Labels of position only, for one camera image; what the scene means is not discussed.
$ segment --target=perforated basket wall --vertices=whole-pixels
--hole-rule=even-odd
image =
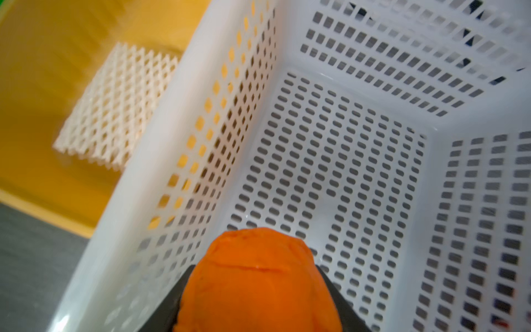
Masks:
[[[72,331],[136,330],[254,227],[303,239],[373,331],[530,329],[530,13],[213,2],[65,296],[89,303]]]
[[[177,68],[177,57],[118,43],[76,103],[54,149],[123,170]]]

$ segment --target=white plastic grid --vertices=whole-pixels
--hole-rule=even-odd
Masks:
[[[207,113],[215,114],[213,123],[219,124],[218,136],[214,139],[214,130],[207,131],[206,140],[212,142],[209,153],[206,143],[202,145],[199,137],[190,136],[187,147],[197,149],[204,161],[183,155],[185,161],[181,156],[174,173],[168,176],[155,215],[146,224],[148,232],[127,263],[128,270],[105,318],[104,330],[130,330],[145,321],[186,268],[198,261],[196,255],[201,253],[203,236],[217,211],[253,115],[263,102],[262,94],[277,59],[275,9],[266,3],[249,7],[249,15],[235,38],[236,45],[230,48],[228,61],[221,68],[221,78],[212,83],[215,97],[209,97],[204,105]],[[195,129],[200,131],[207,126],[200,115]],[[184,167],[197,174],[197,181],[180,170]]]
[[[177,57],[118,43],[66,119],[54,149],[123,170],[177,68]]]
[[[295,69],[281,74],[231,190],[226,229],[299,237],[366,323],[393,297],[426,135]]]
[[[486,36],[469,28],[464,15],[463,22],[455,22],[450,14],[436,14],[436,0],[420,5],[407,0],[320,3],[300,52],[439,117],[494,92],[495,85],[529,66],[525,22],[500,27],[507,16],[494,15],[482,1],[447,3],[488,23]],[[491,40],[498,35],[509,41]]]
[[[531,282],[521,251],[530,165],[529,131],[452,143],[415,309],[417,331],[528,324],[531,302],[518,291]]]

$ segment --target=yellow surface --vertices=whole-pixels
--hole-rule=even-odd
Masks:
[[[6,0],[0,6],[0,201],[90,236],[120,173],[52,149],[117,41],[180,54],[208,0]]]

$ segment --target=gray surface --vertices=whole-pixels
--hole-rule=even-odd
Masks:
[[[0,204],[0,331],[46,330],[87,241]]]

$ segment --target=orange object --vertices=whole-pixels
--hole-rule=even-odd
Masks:
[[[225,232],[192,272],[174,332],[341,331],[303,241],[272,229]]]

